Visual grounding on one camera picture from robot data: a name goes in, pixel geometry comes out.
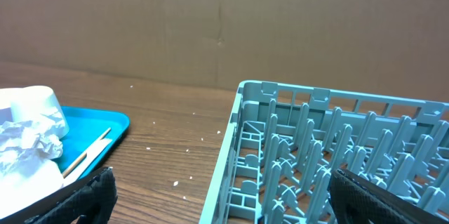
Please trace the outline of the white napkin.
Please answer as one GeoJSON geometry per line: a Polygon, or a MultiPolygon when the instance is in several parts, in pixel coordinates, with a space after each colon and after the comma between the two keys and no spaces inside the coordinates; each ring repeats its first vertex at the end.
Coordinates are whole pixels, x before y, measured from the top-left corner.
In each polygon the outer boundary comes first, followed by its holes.
{"type": "Polygon", "coordinates": [[[38,114],[28,121],[6,121],[1,125],[1,175],[14,172],[34,159],[62,156],[59,134],[68,129],[61,112],[38,114]]]}

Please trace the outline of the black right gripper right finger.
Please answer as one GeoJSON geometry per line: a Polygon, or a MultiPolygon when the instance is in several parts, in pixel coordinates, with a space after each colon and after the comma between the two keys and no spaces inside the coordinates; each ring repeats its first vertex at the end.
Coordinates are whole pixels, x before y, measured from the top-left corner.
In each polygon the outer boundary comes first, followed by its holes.
{"type": "Polygon", "coordinates": [[[446,222],[347,169],[332,172],[328,191],[338,224],[446,222]]]}

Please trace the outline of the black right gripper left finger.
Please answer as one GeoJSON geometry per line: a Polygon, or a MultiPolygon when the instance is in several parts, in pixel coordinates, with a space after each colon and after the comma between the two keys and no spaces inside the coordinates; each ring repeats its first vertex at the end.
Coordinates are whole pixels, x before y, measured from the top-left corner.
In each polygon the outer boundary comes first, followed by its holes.
{"type": "Polygon", "coordinates": [[[1,219],[1,224],[103,224],[117,202],[111,167],[102,167],[1,219]]]}

